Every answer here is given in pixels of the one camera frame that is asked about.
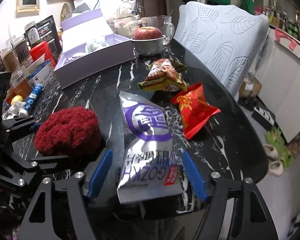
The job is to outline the silver purple snack packet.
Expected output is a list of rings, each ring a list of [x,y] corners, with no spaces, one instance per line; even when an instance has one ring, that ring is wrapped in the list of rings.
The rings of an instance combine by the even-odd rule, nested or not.
[[[120,92],[125,154],[117,195],[128,204],[181,194],[181,163],[165,111],[146,98]]]

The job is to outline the red fuzzy knit item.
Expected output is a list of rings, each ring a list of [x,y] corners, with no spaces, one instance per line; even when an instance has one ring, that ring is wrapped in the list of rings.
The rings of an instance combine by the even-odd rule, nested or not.
[[[45,157],[95,156],[101,141],[97,115],[79,106],[51,114],[39,127],[33,143]]]

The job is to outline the small red snack packet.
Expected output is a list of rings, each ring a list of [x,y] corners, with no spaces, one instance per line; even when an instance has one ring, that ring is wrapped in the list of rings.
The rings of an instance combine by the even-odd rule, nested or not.
[[[182,90],[171,99],[171,103],[179,106],[187,140],[192,139],[213,115],[221,112],[205,100],[202,83],[190,86],[187,91]]]

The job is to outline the red brown snack packet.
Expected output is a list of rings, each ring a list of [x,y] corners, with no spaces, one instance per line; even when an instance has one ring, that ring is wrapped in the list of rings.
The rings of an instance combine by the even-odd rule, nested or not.
[[[147,92],[187,91],[187,84],[182,76],[175,70],[169,59],[155,61],[144,81],[138,87]]]

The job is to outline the leaf print cloth bag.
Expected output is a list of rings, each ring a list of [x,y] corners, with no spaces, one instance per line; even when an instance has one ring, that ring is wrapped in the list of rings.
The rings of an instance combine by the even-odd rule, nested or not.
[[[93,53],[95,51],[104,49],[108,46],[109,46],[109,44],[105,40],[96,40],[96,39],[94,39],[94,40],[91,40],[87,43],[85,51],[86,51],[87,54],[90,54],[90,53]]]

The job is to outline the purple drawstring pouch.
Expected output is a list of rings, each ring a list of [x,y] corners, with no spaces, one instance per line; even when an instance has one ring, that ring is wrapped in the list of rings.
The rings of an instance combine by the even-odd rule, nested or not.
[[[74,55],[68,57],[65,60],[64,64],[69,64],[70,62],[73,62],[73,61],[75,61],[75,60],[77,60],[77,59],[79,59],[79,58],[81,58],[85,55],[86,55],[86,53],[83,53],[83,52],[75,53]]]

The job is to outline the blue white tube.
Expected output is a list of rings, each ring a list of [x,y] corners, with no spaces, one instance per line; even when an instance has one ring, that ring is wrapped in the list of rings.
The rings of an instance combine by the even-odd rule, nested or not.
[[[27,98],[25,105],[20,109],[18,116],[19,117],[27,117],[31,114],[34,104],[39,98],[41,92],[43,90],[43,86],[41,84],[37,84],[29,97]]]

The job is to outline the yellow lemon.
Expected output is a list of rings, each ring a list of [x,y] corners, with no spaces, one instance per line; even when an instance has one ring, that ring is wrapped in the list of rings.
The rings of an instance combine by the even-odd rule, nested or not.
[[[11,106],[14,105],[16,102],[23,102],[24,98],[21,95],[16,95],[12,100],[11,100]]]

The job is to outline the green slippers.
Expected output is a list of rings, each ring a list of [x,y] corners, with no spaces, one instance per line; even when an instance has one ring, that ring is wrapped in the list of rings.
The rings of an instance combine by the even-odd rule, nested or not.
[[[273,126],[265,135],[263,148],[268,158],[268,174],[280,177],[290,167],[292,154],[281,135],[281,130]]]

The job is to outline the red canister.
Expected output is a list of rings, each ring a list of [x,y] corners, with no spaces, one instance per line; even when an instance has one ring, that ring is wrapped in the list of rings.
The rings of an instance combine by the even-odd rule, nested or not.
[[[50,60],[52,63],[52,66],[53,67],[56,66],[56,63],[55,63],[55,60],[51,53],[50,47],[46,41],[42,41],[38,45],[36,45],[32,49],[30,49],[30,54],[34,61],[39,59],[42,55],[45,55],[44,61]]]

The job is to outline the lavender gift box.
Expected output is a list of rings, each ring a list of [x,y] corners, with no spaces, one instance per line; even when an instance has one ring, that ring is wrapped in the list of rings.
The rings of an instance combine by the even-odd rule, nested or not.
[[[101,9],[61,22],[63,52],[54,74],[62,88],[134,59],[132,41],[113,33]]]

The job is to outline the grey metal bowl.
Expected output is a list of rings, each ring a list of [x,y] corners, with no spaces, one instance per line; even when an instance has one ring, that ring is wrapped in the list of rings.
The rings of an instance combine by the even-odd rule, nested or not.
[[[160,38],[149,40],[135,40],[134,38],[132,38],[131,41],[133,42],[135,52],[137,55],[154,56],[162,53],[164,49],[164,38],[165,35],[163,35]]]

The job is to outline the white cabinet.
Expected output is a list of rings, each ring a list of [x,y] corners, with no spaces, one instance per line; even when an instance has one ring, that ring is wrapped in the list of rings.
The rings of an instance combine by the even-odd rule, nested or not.
[[[275,27],[270,27],[269,40],[262,53],[255,77],[262,87],[258,97],[276,119],[287,142],[300,132],[300,42],[294,50],[287,33],[277,41]]]

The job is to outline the dark label jar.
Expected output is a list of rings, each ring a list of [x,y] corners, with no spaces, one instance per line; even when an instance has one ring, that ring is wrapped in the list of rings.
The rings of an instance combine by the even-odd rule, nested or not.
[[[36,22],[34,21],[30,22],[24,27],[24,29],[25,29],[25,36],[31,48],[35,47],[36,45],[42,42],[39,36],[39,31]]]

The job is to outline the red apple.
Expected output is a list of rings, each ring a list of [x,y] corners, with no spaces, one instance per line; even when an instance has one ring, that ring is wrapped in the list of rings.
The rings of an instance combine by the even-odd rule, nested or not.
[[[156,27],[141,27],[134,32],[133,38],[135,40],[153,40],[162,37],[161,30]]]

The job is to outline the black snack pouch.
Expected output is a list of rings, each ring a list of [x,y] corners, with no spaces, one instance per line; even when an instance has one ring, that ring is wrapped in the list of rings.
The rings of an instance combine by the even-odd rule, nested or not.
[[[54,60],[58,62],[59,56],[62,52],[62,46],[53,16],[51,15],[38,22],[37,29],[40,39],[47,42]]]

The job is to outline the leaf pattern chair cover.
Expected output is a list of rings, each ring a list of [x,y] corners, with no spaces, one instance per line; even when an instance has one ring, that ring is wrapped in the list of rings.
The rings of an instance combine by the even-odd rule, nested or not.
[[[236,96],[266,38],[269,20],[235,5],[191,1],[179,7],[174,39]]]

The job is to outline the glass cup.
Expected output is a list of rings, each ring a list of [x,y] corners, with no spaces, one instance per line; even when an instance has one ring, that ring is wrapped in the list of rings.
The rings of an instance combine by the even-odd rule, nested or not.
[[[171,16],[151,16],[147,17],[148,25],[161,30],[165,36],[163,44],[168,45],[175,33],[175,27],[172,24]]]

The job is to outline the cream cartoon water bottle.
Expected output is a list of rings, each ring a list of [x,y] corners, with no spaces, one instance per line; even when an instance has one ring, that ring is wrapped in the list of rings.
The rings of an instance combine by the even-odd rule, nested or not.
[[[135,31],[142,27],[142,19],[134,6],[134,1],[125,1],[117,8],[114,20],[116,34],[132,38]]]

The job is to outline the white refrigerator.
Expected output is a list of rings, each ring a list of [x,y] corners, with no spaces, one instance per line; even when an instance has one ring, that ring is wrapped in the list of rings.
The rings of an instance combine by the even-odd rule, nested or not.
[[[127,0],[75,0],[75,9],[82,4],[86,4],[90,10],[101,9],[103,17],[114,18],[117,8],[122,2]]]

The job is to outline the wall intercom panel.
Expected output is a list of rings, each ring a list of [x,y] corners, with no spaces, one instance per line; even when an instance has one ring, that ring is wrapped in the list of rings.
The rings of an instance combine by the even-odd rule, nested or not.
[[[40,0],[16,0],[16,12],[34,12],[40,10]]]

